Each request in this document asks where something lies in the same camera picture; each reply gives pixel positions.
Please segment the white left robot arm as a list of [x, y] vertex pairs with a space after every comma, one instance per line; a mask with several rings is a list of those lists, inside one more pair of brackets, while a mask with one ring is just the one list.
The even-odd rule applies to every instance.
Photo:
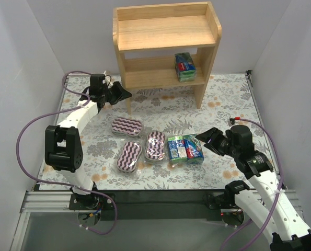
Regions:
[[75, 111], [58, 125], [50, 125], [45, 130], [45, 163], [66, 178], [76, 201], [89, 209], [97, 206], [99, 196], [93, 193], [97, 190], [96, 185], [81, 167], [80, 133], [106, 103], [115, 105], [130, 97], [132, 94], [119, 82], [109, 87], [105, 79], [100, 80], [81, 92]]

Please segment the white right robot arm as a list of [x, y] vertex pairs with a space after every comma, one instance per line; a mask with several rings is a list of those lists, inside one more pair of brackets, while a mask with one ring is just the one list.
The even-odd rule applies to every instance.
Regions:
[[227, 184], [225, 198], [249, 215], [271, 250], [311, 250], [311, 228], [286, 196], [269, 159], [255, 149], [247, 126], [234, 125], [226, 132], [211, 128], [196, 138], [215, 154], [232, 157], [249, 181]]

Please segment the green blue sponge pack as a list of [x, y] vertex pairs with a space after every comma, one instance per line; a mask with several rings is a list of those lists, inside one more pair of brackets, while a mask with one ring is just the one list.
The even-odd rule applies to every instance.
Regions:
[[195, 136], [196, 134], [188, 134], [183, 136], [188, 164], [202, 164], [204, 161], [202, 145]]
[[175, 54], [175, 69], [179, 82], [195, 80], [197, 70], [189, 52]]
[[183, 164], [188, 160], [182, 135], [169, 137], [167, 140], [169, 161], [172, 165]]

